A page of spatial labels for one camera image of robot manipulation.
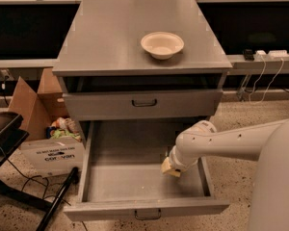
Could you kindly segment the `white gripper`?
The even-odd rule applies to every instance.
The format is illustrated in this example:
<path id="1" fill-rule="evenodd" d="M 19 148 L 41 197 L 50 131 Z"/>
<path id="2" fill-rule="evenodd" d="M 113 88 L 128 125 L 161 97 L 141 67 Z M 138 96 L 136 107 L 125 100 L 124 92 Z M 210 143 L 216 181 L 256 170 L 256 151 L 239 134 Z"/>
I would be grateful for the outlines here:
<path id="1" fill-rule="evenodd" d="M 189 155 L 184 155 L 175 145 L 171 149 L 169 158 L 166 158 L 161 164 L 161 171 L 165 174 L 171 170 L 171 167 L 173 167 L 175 170 L 171 171 L 171 175 L 174 177 L 180 177 L 181 171 L 187 171 L 196 164 L 197 157 L 193 158 Z"/>

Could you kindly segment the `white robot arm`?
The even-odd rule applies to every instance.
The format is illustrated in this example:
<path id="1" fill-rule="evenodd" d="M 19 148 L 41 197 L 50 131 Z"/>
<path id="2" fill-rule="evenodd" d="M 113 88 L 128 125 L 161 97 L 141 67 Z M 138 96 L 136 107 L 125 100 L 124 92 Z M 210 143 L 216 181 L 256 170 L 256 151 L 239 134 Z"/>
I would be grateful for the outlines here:
<path id="1" fill-rule="evenodd" d="M 223 132 L 202 120 L 176 137 L 161 170 L 179 176 L 203 156 L 257 162 L 248 231 L 289 231 L 289 119 Z"/>

